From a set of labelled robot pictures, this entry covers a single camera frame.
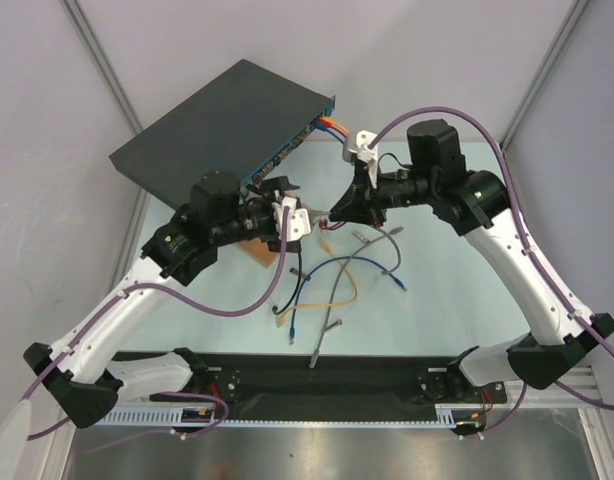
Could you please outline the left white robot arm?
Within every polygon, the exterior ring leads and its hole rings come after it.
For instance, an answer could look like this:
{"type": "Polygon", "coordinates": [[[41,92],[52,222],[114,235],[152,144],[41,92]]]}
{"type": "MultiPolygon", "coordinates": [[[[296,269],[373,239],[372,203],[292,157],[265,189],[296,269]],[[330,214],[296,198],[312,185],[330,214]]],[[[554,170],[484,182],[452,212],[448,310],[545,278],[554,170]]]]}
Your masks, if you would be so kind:
{"type": "Polygon", "coordinates": [[[201,360],[186,349],[125,364],[114,356],[128,338],[168,299],[219,317],[246,316],[263,306],[276,289],[291,244],[311,231],[310,221],[287,177],[263,181],[250,200],[241,197],[239,178],[224,171],[205,174],[189,200],[144,244],[123,279],[76,327],[50,345],[33,343],[24,359],[36,377],[22,398],[43,386],[68,421],[88,428],[119,400],[153,394],[201,397],[207,376],[201,360]],[[271,283],[251,305],[220,310],[183,291],[218,259],[219,248],[259,239],[277,252],[271,283]]]}

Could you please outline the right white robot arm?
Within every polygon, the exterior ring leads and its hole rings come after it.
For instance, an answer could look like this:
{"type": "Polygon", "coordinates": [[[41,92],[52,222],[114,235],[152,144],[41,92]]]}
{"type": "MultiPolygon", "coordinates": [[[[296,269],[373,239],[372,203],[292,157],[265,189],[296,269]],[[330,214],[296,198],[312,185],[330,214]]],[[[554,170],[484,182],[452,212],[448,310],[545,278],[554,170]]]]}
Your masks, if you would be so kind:
{"type": "Polygon", "coordinates": [[[508,190],[486,170],[466,166],[457,130],[443,119],[407,130],[411,162],[388,173],[379,168],[375,134],[347,136],[343,158],[353,180],[331,208],[335,222],[381,226],[393,208],[428,205],[433,214],[466,239],[496,272],[523,313],[530,331],[517,340],[473,347],[458,356],[447,377],[450,395],[468,402],[484,385],[521,380],[544,390],[558,382],[614,332],[608,313],[595,313],[555,273],[515,217],[508,190]]]}

